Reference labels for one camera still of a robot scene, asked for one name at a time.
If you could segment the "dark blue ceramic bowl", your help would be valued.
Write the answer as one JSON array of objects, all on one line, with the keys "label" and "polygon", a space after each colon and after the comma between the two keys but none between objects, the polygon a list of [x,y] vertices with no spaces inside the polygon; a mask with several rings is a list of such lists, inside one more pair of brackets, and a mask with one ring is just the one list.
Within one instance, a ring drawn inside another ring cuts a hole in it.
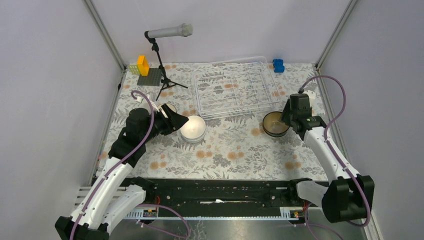
[{"label": "dark blue ceramic bowl", "polygon": [[290,127],[282,122],[282,112],[273,111],[262,119],[262,129],[267,135],[280,138],[286,135]]}]

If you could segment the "white ribbed bowl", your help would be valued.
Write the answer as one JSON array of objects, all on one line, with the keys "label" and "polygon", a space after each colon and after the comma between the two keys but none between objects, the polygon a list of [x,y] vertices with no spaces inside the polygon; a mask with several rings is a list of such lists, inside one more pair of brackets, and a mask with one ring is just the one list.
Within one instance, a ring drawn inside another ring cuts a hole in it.
[{"label": "white ribbed bowl", "polygon": [[206,123],[200,116],[192,115],[179,131],[185,141],[198,143],[206,135]]}]

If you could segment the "teal bowl white interior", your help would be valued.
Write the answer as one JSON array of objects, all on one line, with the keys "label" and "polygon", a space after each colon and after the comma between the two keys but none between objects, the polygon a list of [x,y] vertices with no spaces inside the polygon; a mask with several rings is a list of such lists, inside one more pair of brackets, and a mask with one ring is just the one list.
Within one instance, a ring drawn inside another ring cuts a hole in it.
[{"label": "teal bowl white interior", "polygon": [[177,113],[177,109],[174,105],[172,105],[171,103],[163,103],[160,104],[157,109],[159,113],[162,113],[163,115],[166,115],[167,112],[165,111],[165,109],[168,108],[171,112],[173,113]]}]

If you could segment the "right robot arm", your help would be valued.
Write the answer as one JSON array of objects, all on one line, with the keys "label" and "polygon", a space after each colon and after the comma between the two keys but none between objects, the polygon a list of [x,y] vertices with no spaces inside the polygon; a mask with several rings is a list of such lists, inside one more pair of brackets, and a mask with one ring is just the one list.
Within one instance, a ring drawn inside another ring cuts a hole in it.
[{"label": "right robot arm", "polygon": [[309,96],[305,93],[290,95],[280,120],[312,150],[328,180],[328,186],[309,178],[290,181],[287,201],[293,206],[308,201],[320,207],[331,223],[364,219],[367,224],[371,218],[375,183],[369,175],[361,175],[343,156],[324,120],[312,115]]}]

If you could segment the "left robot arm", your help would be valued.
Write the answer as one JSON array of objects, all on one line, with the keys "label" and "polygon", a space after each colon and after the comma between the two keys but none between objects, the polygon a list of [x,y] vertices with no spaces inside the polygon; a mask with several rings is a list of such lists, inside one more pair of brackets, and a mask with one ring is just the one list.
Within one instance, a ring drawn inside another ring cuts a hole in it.
[{"label": "left robot arm", "polygon": [[112,199],[146,152],[146,143],[157,135],[166,136],[179,130],[188,120],[165,104],[158,110],[131,110],[88,195],[70,216],[61,216],[56,221],[54,227],[59,237],[62,240],[107,240],[132,209],[157,200],[155,183],[142,177],[133,178],[124,194],[115,201]]}]

